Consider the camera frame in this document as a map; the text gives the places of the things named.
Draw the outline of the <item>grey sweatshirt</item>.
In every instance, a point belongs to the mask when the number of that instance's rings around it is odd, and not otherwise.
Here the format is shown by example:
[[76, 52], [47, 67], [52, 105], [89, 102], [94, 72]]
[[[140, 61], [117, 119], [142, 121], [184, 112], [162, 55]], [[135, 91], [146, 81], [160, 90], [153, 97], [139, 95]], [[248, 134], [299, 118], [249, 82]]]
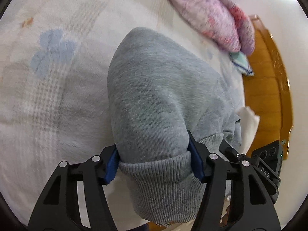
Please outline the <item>grey sweatshirt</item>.
[[217, 152], [241, 144], [226, 81], [170, 38], [135, 28], [108, 71], [114, 141], [135, 212], [164, 224], [195, 219], [205, 190], [193, 174], [189, 137]]

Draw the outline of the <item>white folded garment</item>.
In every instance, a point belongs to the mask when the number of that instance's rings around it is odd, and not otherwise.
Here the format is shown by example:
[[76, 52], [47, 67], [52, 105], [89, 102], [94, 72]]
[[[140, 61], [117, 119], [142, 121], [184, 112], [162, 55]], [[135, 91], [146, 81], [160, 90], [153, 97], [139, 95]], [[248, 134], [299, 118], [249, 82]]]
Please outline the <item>white folded garment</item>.
[[241, 125], [241, 145], [239, 152], [241, 154], [247, 154], [251, 147], [260, 123], [260, 116], [249, 107], [245, 106], [239, 109], [238, 116], [240, 117]]

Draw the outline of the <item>wooden headboard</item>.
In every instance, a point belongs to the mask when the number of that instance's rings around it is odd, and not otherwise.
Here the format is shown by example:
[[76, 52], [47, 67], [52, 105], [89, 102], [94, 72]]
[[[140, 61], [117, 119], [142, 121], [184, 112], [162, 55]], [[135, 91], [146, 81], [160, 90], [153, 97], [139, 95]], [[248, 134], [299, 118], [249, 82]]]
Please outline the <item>wooden headboard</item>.
[[260, 116], [260, 122], [248, 154], [278, 140], [287, 159], [293, 128], [289, 79], [272, 34], [258, 15], [250, 19], [255, 29], [255, 50], [248, 59], [254, 75], [243, 76], [243, 84], [245, 104]]

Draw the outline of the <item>purple floral quilt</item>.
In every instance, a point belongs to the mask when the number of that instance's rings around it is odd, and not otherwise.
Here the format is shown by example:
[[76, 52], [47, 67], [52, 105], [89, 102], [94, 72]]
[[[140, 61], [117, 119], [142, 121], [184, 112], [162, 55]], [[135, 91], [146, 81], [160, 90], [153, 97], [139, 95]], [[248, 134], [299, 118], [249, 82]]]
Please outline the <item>purple floral quilt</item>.
[[233, 0], [170, 0], [195, 30], [227, 52], [251, 55], [255, 31], [249, 16]]

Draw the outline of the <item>white patterned bed sheet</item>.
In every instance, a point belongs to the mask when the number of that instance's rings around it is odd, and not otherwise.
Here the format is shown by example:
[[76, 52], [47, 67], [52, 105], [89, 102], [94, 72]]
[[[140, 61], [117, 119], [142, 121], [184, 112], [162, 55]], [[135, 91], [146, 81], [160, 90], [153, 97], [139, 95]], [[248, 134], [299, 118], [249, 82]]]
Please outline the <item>white patterned bed sheet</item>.
[[242, 76], [169, 0], [12, 0], [1, 18], [1, 193], [23, 224], [59, 162], [113, 143], [107, 73], [136, 27], [161, 32], [225, 79], [237, 109]]

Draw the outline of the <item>teal striped pillow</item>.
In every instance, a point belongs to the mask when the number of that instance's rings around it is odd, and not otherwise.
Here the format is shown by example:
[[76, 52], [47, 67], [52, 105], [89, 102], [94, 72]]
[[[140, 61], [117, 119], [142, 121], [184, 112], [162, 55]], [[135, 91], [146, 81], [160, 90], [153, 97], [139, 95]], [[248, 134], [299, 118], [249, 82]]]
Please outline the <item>teal striped pillow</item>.
[[229, 53], [229, 57], [233, 65], [238, 69], [241, 74], [244, 74], [248, 77], [254, 76], [254, 72], [250, 63], [247, 59], [247, 56], [241, 51], [236, 53]]

